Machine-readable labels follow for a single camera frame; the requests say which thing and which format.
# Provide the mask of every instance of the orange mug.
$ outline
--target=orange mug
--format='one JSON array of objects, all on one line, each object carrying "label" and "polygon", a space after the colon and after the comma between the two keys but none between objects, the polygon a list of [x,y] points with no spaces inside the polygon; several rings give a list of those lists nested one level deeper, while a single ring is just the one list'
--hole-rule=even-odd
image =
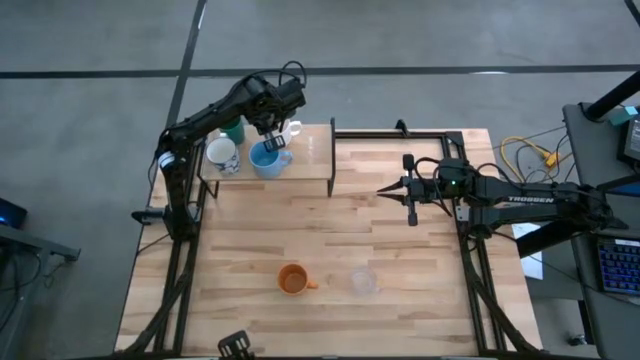
[{"label": "orange mug", "polygon": [[299,295],[305,289],[317,289],[318,284],[309,280],[307,270],[298,264],[288,264],[280,269],[278,287],[287,295]]}]

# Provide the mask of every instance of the yellow cable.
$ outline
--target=yellow cable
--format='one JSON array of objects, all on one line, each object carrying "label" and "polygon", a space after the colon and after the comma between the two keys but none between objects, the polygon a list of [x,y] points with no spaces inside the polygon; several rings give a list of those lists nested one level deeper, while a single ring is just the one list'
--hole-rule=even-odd
[{"label": "yellow cable", "polygon": [[[560,163],[565,161],[569,156],[573,155],[573,152],[568,153],[567,155],[563,156],[560,158],[560,161],[558,161],[558,164],[556,164],[557,166],[560,166]],[[547,170],[544,172],[544,177],[542,178],[542,180],[540,181],[545,181],[547,179],[547,177],[551,180],[551,170],[553,170],[553,168],[547,168]],[[558,171],[558,173],[556,175],[554,175],[553,177],[555,178],[556,176],[560,175],[560,172]]]},{"label": "yellow cable", "polygon": [[504,138],[502,140],[502,143],[500,144],[500,157],[502,157],[502,161],[504,161],[504,163],[507,164],[509,169],[511,169],[511,171],[520,180],[520,182],[524,182],[525,179],[522,177],[522,175],[520,175],[518,170],[516,170],[516,168],[513,165],[511,165],[511,162],[509,161],[509,159],[507,159],[507,154],[505,153],[505,145],[507,145],[508,143],[511,143],[511,142],[516,142],[516,141],[520,141],[520,142],[523,142],[523,143],[525,143],[527,145],[530,145],[532,149],[534,149],[535,151],[540,153],[540,155],[542,156],[543,159],[545,159],[549,155],[549,152],[544,151],[538,145],[536,145],[535,143],[525,139],[522,136],[508,136],[508,137],[506,137],[506,138]]}]

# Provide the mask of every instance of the mug handle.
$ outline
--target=mug handle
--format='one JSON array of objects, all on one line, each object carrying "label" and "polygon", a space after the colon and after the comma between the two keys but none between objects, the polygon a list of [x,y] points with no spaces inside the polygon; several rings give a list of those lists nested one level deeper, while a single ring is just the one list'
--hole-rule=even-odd
[{"label": "mug handle", "polygon": [[289,127],[291,128],[291,136],[300,135],[302,132],[302,123],[300,121],[289,121]]},{"label": "mug handle", "polygon": [[291,151],[283,151],[282,152],[282,157],[285,157],[285,156],[287,156],[288,159],[284,159],[284,160],[280,161],[280,163],[283,166],[287,166],[287,165],[291,164],[291,160],[293,160],[293,153]]}]

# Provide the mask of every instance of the gray floor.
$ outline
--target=gray floor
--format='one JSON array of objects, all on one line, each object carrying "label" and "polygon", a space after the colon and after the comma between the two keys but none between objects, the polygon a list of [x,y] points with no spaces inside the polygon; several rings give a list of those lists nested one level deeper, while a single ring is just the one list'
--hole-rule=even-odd
[{"label": "gray floor", "polygon": [[[0,72],[178,69],[195,5],[2,0]],[[638,35],[622,0],[210,0],[193,68],[289,59],[312,67],[633,64]],[[340,128],[389,128],[399,118],[415,128],[488,128],[495,145],[562,125],[562,105],[595,100],[626,76],[314,76],[298,118],[335,116]],[[233,81],[190,79],[180,116],[219,99]],[[129,213],[146,204],[146,170],[175,84],[0,80],[0,197],[29,209],[28,231],[83,249],[42,291],[25,358],[113,348],[141,230]],[[554,148],[562,135],[536,140]],[[525,170],[539,166],[531,153],[522,160]],[[575,303],[534,299],[534,309],[545,348],[595,355],[564,343],[580,331]]]}]

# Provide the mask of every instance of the blue keyboard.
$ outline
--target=blue keyboard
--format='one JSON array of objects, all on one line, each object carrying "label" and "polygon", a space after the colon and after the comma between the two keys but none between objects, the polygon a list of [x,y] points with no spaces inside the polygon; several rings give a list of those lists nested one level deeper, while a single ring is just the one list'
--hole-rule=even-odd
[{"label": "blue keyboard", "polygon": [[640,242],[598,238],[604,291],[640,295]]}]

